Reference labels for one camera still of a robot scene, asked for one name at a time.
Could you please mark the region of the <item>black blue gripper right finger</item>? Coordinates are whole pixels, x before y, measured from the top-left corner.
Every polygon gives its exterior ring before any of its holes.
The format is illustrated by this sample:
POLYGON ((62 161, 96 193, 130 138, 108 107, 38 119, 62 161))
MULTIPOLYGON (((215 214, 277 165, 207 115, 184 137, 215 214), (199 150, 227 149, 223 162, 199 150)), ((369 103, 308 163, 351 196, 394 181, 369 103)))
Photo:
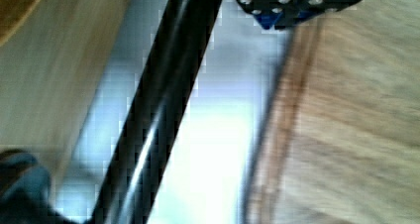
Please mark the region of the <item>black blue gripper right finger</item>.
POLYGON ((264 29, 286 30, 324 13, 340 12, 363 0, 237 0, 264 29))

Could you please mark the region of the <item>black blue gripper left finger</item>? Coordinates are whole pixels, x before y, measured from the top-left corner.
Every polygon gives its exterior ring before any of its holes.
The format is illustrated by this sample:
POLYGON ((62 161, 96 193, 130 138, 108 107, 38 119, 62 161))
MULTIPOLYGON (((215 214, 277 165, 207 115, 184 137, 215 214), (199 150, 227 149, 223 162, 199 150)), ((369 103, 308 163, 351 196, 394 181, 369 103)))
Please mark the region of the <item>black blue gripper left finger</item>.
POLYGON ((50 173, 35 156, 5 151, 0 166, 1 224, 76 224, 49 205, 50 173))

